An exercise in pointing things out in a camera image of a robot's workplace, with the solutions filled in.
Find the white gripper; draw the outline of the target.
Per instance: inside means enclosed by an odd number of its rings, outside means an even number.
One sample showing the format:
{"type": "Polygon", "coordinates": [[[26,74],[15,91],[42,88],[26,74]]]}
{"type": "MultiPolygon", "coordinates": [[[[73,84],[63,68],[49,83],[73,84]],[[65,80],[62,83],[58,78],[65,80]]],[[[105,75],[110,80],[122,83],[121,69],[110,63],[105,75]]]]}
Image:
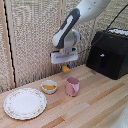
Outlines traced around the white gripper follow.
{"type": "Polygon", "coordinates": [[[52,64],[59,64],[77,60],[78,54],[76,51],[70,52],[68,54],[62,54],[59,51],[55,51],[50,54],[50,57],[52,64]]]}

